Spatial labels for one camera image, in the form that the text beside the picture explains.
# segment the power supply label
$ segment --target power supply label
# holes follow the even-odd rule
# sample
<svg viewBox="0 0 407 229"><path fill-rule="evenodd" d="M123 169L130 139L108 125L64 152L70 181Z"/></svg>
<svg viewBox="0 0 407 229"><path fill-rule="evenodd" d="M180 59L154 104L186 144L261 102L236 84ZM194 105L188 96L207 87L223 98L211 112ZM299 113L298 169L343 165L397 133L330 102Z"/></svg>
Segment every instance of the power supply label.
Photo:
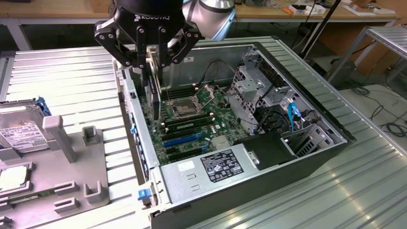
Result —
<svg viewBox="0 0 407 229"><path fill-rule="evenodd" d="M36 124L0 129L0 134L15 149L46 145L46 137Z"/></svg>
<svg viewBox="0 0 407 229"><path fill-rule="evenodd" d="M214 183L245 172L231 149L202 157L202 162Z"/></svg>

